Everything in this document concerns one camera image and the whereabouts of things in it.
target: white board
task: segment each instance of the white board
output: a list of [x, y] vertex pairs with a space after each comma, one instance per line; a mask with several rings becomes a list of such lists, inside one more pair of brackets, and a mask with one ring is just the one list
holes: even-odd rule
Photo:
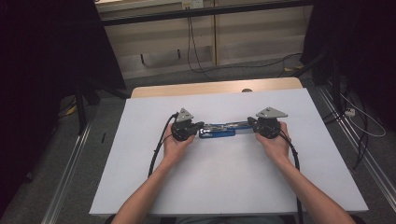
[[[244, 121], [271, 106], [287, 113], [301, 172], [347, 211], [368, 210], [306, 89], [174, 97], [126, 102], [90, 214], [115, 214], [146, 180], [165, 122], [186, 108], [193, 122]], [[156, 166], [163, 157], [163, 148]], [[150, 213], [158, 216], [296, 212], [296, 198], [254, 134], [195, 138], [172, 170]]]

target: person's left arm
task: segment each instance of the person's left arm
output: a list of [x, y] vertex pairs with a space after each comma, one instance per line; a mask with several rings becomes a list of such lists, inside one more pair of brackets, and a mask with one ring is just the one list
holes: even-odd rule
[[[171, 125], [165, 132], [165, 137], [171, 134]], [[143, 223], [149, 209], [163, 187], [169, 171], [183, 157], [186, 147], [193, 141], [194, 135], [184, 142], [178, 142], [172, 136], [163, 143], [163, 160], [152, 175], [125, 201], [112, 223]]]

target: person's right arm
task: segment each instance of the person's right arm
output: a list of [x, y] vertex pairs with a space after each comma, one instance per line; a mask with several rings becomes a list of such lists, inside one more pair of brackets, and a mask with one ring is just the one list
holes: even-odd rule
[[[280, 123], [282, 131], [289, 138], [286, 123]], [[315, 223], [355, 223], [338, 203], [293, 166], [289, 160], [289, 144], [283, 138], [278, 136], [268, 139], [256, 133], [256, 139], [262, 143], [266, 155], [279, 169]]]

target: white cable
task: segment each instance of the white cable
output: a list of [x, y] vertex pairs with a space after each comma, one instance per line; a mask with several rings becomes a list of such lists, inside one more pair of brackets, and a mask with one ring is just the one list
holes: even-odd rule
[[372, 121], [374, 121], [374, 122], [376, 123], [376, 125], [378, 125], [378, 127], [380, 127], [380, 128], [382, 129], [383, 133], [382, 133], [382, 134], [373, 134], [373, 133], [366, 132], [365, 130], [363, 130], [363, 128], [359, 127], [359, 125], [356, 124], [356, 123], [352, 120], [352, 118], [349, 116], [349, 120], [350, 120], [350, 122], [351, 122], [353, 125], [355, 125], [355, 126], [356, 126], [358, 129], [360, 129], [362, 132], [367, 133], [367, 134], [370, 134], [370, 135], [373, 136], [373, 137], [383, 137], [383, 136], [385, 136], [385, 134], [387, 134], [387, 131], [385, 131], [384, 127], [382, 127], [382, 125], [379, 124], [375, 119], [373, 119], [372, 117], [370, 117], [370, 115], [368, 115], [368, 114], [364, 113], [363, 111], [361, 111], [357, 106], [355, 106], [355, 105], [353, 105], [352, 103], [350, 103], [350, 101], [348, 101], [348, 99], [347, 99], [343, 94], [341, 94], [341, 96], [342, 96], [350, 105], [352, 105], [353, 107], [355, 107], [355, 109], [359, 110], [362, 114], [364, 114], [365, 116], [367, 116], [368, 118], [370, 118]]

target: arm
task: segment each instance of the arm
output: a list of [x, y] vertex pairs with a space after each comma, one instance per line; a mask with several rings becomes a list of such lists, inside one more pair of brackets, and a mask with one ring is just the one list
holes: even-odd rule
[[[286, 123], [281, 129], [289, 138]], [[268, 158], [276, 165], [315, 223], [355, 223], [350, 215], [303, 176], [289, 160], [289, 145], [281, 137], [267, 139], [256, 133]]]
[[[171, 125], [165, 137], [171, 135]], [[149, 209], [160, 192], [169, 171], [183, 157], [186, 147], [193, 141], [194, 135], [184, 142], [178, 142], [172, 136], [163, 143], [163, 160], [152, 175], [125, 201], [112, 223], [143, 223]]]

